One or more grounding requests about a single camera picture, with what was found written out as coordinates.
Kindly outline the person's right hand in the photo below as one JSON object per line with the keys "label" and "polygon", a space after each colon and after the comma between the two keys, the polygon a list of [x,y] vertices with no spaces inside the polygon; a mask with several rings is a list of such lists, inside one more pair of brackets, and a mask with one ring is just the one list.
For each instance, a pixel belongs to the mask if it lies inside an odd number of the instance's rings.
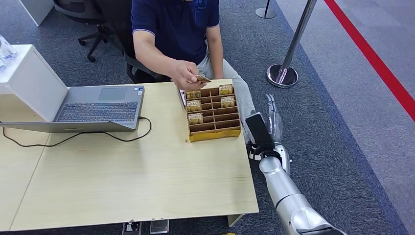
{"label": "person's right hand", "polygon": [[198,81],[196,75],[198,75],[197,67],[194,63],[177,60],[173,65],[173,71],[169,75],[175,85],[184,91],[196,91],[202,89],[206,83]]}

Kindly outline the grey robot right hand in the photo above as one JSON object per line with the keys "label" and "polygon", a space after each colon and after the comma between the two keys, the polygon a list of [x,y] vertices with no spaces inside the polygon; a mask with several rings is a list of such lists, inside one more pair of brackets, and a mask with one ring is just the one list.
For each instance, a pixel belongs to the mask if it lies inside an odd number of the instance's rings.
{"label": "grey robot right hand", "polygon": [[281,143],[282,139],[282,120],[277,112],[276,103],[274,97],[271,94],[266,94],[268,99],[268,132],[270,133],[272,140],[276,143]]}

